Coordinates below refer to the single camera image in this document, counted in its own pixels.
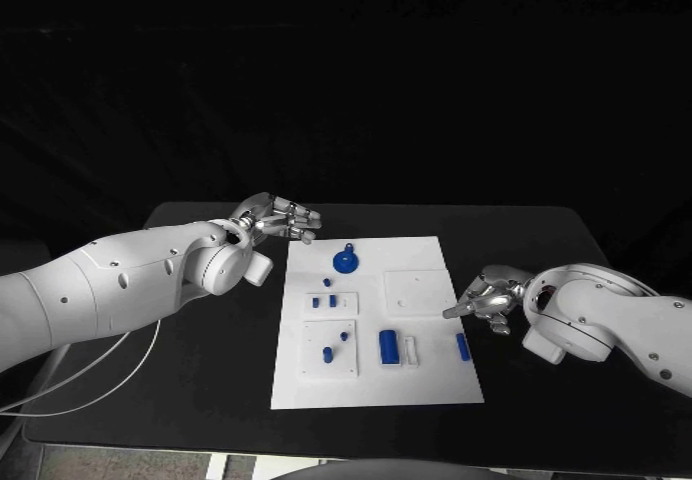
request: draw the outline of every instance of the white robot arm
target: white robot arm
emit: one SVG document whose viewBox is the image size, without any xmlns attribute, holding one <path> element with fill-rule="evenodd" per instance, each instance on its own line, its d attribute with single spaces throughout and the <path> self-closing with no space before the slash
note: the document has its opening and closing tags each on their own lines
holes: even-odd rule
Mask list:
<svg viewBox="0 0 692 480">
<path fill-rule="evenodd" d="M 34 270 L 0 277 L 0 372 L 70 343 L 136 330 L 246 278 L 261 286 L 267 235 L 311 243 L 321 215 L 261 193 L 228 220 L 96 240 Z"/>
<path fill-rule="evenodd" d="M 566 352 L 603 362 L 619 347 L 646 376 L 692 397 L 692 302 L 662 297 L 628 275 L 590 264 L 540 275 L 491 266 L 446 318 L 476 314 L 511 333 L 505 315 L 517 305 L 531 329 L 524 346 L 551 363 Z"/>
</svg>

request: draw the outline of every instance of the black table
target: black table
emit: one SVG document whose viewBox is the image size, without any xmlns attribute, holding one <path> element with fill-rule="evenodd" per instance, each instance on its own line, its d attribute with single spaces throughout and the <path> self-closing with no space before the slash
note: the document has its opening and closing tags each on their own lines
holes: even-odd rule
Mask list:
<svg viewBox="0 0 692 480">
<path fill-rule="evenodd" d="M 312 205 L 321 238 L 437 235 L 456 291 L 486 264 L 540 272 L 607 260 L 580 217 L 563 208 Z M 224 218 L 225 203 L 168 203 L 148 226 Z M 243 282 L 166 319 L 142 371 L 97 405 L 35 419 L 37 442 L 338 458 L 410 457 L 473 466 L 692 475 L 692 399 L 649 381 L 616 350 L 605 364 L 569 356 L 554 366 L 466 318 L 486 403 L 482 405 L 270 410 L 287 242 L 259 249 L 274 260 L 261 288 Z M 152 339 L 138 331 L 104 363 L 38 402 L 80 405 L 127 375 Z M 74 345 L 60 378 L 113 344 Z"/>
</svg>

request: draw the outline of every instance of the white cable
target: white cable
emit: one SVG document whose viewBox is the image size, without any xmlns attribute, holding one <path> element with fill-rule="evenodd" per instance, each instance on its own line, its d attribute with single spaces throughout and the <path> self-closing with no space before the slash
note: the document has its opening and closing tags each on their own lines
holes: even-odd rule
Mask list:
<svg viewBox="0 0 692 480">
<path fill-rule="evenodd" d="M 51 388 L 47 388 L 42 390 L 39 393 L 32 395 L 31 397 L 27 397 L 24 400 L 18 400 L 15 403 L 11 403 L 11 405 L 6 405 L 3 408 L 0 408 L 0 413 L 6 412 L 8 410 L 12 410 L 15 407 L 19 407 L 25 403 L 29 403 L 32 400 L 37 400 L 41 398 L 44 395 L 48 395 L 51 392 L 58 390 L 64 385 L 67 385 L 80 375 L 83 375 L 100 362 L 101 360 L 112 354 L 112 352 L 119 348 L 119 345 L 123 343 L 123 340 L 127 338 L 130 335 L 130 332 L 127 332 L 123 337 L 120 337 L 120 340 L 116 342 L 113 347 L 107 350 L 107 352 L 71 376 L 68 377 L 63 382 L 57 383 Z"/>
<path fill-rule="evenodd" d="M 152 344 L 149 345 L 149 349 L 145 353 L 145 356 L 142 357 L 142 360 L 140 360 L 140 363 L 138 364 L 138 366 L 135 367 L 135 370 L 130 372 L 130 375 L 125 378 L 125 380 L 116 385 L 116 387 L 112 388 L 112 390 L 109 390 L 99 398 L 96 398 L 91 402 L 86 403 L 84 405 L 81 405 L 80 407 L 77 408 L 71 408 L 70 410 L 65 410 L 63 412 L 54 412 L 54 413 L 0 413 L 0 416 L 6 416 L 6 417 L 32 417 L 32 418 L 37 418 L 37 417 L 54 417 L 57 415 L 65 415 L 67 413 L 73 413 L 73 412 L 77 412 L 78 410 L 81 410 L 83 408 L 87 408 L 88 406 L 94 405 L 99 401 L 101 401 L 125 384 L 126 382 L 130 380 L 130 378 L 133 377 L 133 375 L 138 373 L 138 370 L 140 369 L 142 365 L 145 364 L 145 361 L 148 360 L 148 357 L 149 357 L 149 354 L 152 353 L 152 349 L 155 348 L 155 343 L 156 343 L 156 338 L 159 336 L 159 329 L 162 327 L 162 321 L 159 320 L 156 322 L 156 331 L 155 331 L 155 337 L 152 338 Z"/>
</svg>

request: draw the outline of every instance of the blue object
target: blue object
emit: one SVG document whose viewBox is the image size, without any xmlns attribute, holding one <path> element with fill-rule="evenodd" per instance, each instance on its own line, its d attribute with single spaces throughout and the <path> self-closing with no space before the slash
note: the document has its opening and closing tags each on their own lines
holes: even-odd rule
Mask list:
<svg viewBox="0 0 692 480">
<path fill-rule="evenodd" d="M 466 344 L 466 337 L 463 333 L 458 333 L 458 345 L 459 353 L 462 354 L 462 360 L 468 362 L 472 359 L 472 355 L 469 354 L 469 345 Z"/>
<path fill-rule="evenodd" d="M 380 332 L 380 356 L 383 365 L 400 364 L 400 347 L 397 345 L 397 332 L 394 330 L 383 330 Z"/>
<path fill-rule="evenodd" d="M 354 244 L 348 243 L 344 252 L 335 255 L 335 270 L 339 273 L 351 273 L 358 268 L 358 257 L 354 253 Z"/>
<path fill-rule="evenodd" d="M 322 356 L 325 358 L 325 363 L 332 363 L 332 360 L 335 359 L 332 347 L 325 347 L 325 350 L 322 351 Z"/>
</svg>

